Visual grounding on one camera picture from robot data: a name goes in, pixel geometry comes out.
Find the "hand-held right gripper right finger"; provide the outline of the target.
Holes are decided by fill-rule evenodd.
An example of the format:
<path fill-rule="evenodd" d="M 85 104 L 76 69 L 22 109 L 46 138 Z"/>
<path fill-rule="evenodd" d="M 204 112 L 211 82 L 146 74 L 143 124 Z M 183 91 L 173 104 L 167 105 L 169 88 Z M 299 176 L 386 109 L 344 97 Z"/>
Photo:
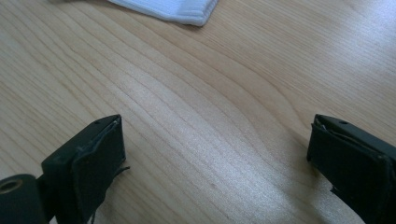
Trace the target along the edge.
<path fill-rule="evenodd" d="M 366 224 L 396 224 L 396 147 L 344 120 L 315 115 L 307 160 Z"/>

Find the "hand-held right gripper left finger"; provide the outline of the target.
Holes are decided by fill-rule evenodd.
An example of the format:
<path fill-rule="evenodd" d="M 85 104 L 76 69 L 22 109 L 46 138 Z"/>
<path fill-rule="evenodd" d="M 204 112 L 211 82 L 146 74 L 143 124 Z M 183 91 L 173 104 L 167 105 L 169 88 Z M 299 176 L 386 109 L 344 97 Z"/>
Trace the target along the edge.
<path fill-rule="evenodd" d="M 86 224 L 126 159 L 121 116 L 98 119 L 41 163 L 58 224 Z"/>

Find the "white ribbed sock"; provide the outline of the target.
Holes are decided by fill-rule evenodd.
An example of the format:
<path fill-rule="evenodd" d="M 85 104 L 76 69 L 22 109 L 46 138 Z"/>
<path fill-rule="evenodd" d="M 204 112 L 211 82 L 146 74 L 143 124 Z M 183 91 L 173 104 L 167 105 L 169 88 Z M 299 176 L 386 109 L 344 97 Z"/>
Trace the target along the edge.
<path fill-rule="evenodd" d="M 118 6 L 163 20 L 204 26 L 218 0 L 108 0 Z"/>

